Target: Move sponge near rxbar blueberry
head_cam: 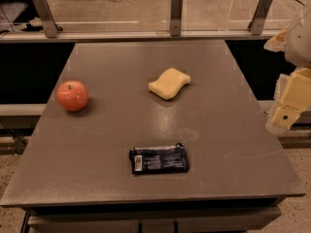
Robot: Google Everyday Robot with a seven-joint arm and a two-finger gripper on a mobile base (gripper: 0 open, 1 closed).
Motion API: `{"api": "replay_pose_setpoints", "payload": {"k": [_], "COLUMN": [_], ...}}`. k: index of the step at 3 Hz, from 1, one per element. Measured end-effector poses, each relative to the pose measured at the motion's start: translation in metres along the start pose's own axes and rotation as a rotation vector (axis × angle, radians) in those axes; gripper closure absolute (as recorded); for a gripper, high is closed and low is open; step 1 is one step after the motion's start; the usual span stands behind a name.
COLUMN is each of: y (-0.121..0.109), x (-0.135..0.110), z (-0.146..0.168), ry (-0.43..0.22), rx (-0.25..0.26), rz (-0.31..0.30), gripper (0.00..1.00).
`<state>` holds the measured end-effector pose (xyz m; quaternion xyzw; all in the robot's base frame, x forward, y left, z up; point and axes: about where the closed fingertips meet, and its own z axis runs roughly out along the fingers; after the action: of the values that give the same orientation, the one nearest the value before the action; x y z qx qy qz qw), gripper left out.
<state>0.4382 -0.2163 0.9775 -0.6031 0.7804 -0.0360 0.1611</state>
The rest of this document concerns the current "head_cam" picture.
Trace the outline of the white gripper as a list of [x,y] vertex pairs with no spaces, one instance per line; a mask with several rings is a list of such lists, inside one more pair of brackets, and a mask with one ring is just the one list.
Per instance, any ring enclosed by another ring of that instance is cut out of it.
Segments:
[[265,128],[273,134],[283,133],[311,107],[311,4],[305,5],[288,27],[283,28],[263,46],[265,50],[285,51],[285,58],[296,68],[277,80],[274,103]]

